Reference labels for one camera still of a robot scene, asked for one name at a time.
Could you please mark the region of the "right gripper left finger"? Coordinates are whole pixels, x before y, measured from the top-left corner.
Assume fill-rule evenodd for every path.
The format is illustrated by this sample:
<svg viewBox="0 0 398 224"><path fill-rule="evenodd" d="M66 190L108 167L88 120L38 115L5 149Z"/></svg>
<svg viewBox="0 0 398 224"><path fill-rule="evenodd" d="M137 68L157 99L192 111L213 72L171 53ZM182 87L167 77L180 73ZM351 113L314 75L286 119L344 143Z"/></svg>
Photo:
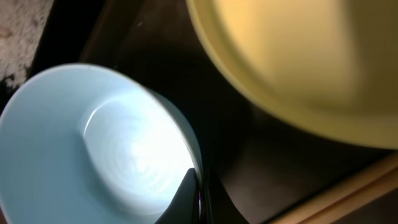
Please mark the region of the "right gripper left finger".
<svg viewBox="0 0 398 224"><path fill-rule="evenodd" d="M187 170L169 207L155 224L197 224L200 222L200 199L194 168Z"/></svg>

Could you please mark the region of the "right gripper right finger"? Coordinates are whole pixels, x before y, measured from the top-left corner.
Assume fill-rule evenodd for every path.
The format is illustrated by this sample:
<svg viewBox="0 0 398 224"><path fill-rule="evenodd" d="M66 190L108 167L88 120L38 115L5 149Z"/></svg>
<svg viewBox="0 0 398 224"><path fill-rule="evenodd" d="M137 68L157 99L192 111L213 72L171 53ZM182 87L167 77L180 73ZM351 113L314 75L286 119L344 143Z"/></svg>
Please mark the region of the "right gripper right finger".
<svg viewBox="0 0 398 224"><path fill-rule="evenodd" d="M210 224L248 224L230 199L215 171L210 171L206 179L205 220Z"/></svg>

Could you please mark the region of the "light blue bowl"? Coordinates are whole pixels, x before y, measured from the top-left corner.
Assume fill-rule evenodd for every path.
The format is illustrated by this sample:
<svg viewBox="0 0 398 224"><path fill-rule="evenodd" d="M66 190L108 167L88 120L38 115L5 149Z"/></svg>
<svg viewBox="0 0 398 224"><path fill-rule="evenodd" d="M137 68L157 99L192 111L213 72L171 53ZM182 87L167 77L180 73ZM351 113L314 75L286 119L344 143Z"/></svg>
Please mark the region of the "light blue bowl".
<svg viewBox="0 0 398 224"><path fill-rule="evenodd" d="M8 223L156 223L200 148L166 98L88 64L38 73L1 114Z"/></svg>

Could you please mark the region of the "wooden chopsticks pair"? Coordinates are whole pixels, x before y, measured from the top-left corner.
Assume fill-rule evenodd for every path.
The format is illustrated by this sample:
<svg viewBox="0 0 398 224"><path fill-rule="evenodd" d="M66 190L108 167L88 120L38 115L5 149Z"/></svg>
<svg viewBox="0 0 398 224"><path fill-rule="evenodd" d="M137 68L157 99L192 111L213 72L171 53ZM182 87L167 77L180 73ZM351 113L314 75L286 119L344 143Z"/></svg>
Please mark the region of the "wooden chopsticks pair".
<svg viewBox="0 0 398 224"><path fill-rule="evenodd" d="M394 152L272 224L333 223L396 188L397 153Z"/></svg>

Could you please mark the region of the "yellow plate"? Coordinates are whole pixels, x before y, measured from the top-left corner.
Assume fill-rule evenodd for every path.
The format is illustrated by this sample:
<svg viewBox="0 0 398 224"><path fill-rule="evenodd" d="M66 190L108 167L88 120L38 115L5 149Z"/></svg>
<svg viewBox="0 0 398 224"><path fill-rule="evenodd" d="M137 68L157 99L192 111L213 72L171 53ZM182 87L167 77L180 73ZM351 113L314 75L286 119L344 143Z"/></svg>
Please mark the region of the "yellow plate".
<svg viewBox="0 0 398 224"><path fill-rule="evenodd" d="M397 148L397 1L187 1L221 74L302 130Z"/></svg>

